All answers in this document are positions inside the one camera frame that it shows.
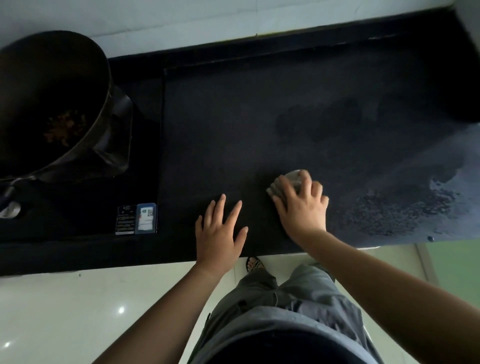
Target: wet countertop surface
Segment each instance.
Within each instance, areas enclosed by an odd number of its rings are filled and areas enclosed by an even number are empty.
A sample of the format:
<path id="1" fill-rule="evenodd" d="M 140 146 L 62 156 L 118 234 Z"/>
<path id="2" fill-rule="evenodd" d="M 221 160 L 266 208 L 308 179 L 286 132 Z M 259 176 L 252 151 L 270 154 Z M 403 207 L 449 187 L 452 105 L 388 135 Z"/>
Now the wet countertop surface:
<path id="1" fill-rule="evenodd" d="M 429 21 L 139 79 L 122 67 L 154 57 L 113 60 L 161 123 L 157 233 L 2 243 L 0 273 L 194 260 L 196 217 L 221 193 L 227 209 L 243 200 L 242 255 L 298 252 L 265 189 L 299 168 L 330 197 L 327 228 L 355 247 L 479 237 L 479 61 L 453 14 Z"/>

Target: person's left hand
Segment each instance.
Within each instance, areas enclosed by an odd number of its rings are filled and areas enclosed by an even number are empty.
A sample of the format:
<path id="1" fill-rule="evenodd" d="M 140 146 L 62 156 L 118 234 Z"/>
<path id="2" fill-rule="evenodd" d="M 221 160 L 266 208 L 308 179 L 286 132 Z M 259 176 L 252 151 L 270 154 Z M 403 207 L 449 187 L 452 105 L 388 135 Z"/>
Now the person's left hand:
<path id="1" fill-rule="evenodd" d="M 245 244 L 248 232 L 248 227 L 244 227 L 238 233 L 236 240 L 233 240 L 233 228 L 241 210 L 241 201 L 237 202 L 223 224 L 225 200 L 226 196 L 223 194 L 216 206 L 213 200 L 208 205 L 203 229 L 202 216 L 199 216 L 195 223 L 196 266 L 216 278 L 221 278 L 233 268 Z"/>

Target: label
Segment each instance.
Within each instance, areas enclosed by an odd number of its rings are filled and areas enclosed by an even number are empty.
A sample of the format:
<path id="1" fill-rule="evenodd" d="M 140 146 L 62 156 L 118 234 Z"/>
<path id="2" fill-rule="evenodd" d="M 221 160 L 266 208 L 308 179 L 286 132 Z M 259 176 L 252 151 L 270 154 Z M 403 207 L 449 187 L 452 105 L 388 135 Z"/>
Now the label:
<path id="1" fill-rule="evenodd" d="M 120 206 L 117 210 L 115 235 L 135 234 L 137 205 Z"/>
<path id="2" fill-rule="evenodd" d="M 149 234 L 153 232 L 156 232 L 156 204 L 137 205 L 135 234 Z"/>

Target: black sandal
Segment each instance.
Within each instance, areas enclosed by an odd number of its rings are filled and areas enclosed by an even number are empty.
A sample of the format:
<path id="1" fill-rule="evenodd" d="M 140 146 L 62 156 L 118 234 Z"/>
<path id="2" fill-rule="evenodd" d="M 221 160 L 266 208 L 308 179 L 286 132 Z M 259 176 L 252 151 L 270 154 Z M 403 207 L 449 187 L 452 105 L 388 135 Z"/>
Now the black sandal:
<path id="1" fill-rule="evenodd" d="M 250 258 L 256 259 L 256 262 L 253 264 L 251 268 L 248 268 L 248 262 L 250 262 Z M 249 256 L 247 258 L 247 261 L 245 262 L 245 267 L 247 268 L 247 273 L 250 273 L 252 270 L 257 269 L 260 264 L 263 264 L 260 259 L 258 259 L 256 256 Z"/>

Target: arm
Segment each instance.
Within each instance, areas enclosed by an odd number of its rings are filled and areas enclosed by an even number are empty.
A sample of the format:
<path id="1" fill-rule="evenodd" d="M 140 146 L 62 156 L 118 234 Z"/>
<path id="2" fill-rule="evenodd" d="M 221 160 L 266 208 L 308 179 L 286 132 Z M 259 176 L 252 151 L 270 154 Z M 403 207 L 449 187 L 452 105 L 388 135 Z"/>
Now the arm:
<path id="1" fill-rule="evenodd" d="M 101 354 L 94 364 L 178 363 L 198 316 L 222 276 L 233 268 L 247 238 L 248 228 L 233 241 L 233 228 L 241 201 L 225 224 L 225 195 L 215 208 L 212 201 L 195 224 L 197 262 L 193 268 L 123 335 Z"/>
<path id="2" fill-rule="evenodd" d="M 455 296 L 344 244 L 325 228 L 328 197 L 301 171 L 297 196 L 281 178 L 286 208 L 274 203 L 287 234 L 347 289 L 363 309 L 421 363 L 480 358 L 480 311 Z"/>

